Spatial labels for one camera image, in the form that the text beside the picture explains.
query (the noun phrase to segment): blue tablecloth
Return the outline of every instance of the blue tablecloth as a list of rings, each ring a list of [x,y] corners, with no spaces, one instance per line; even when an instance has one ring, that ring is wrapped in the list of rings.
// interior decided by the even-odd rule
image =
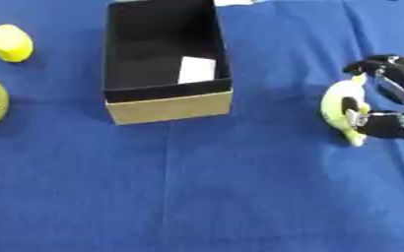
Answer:
[[[349,148],[317,115],[345,64],[404,54],[404,0],[221,8],[231,115],[125,127],[101,96],[104,10],[0,1],[36,46],[0,61],[0,252],[404,252],[404,141]]]

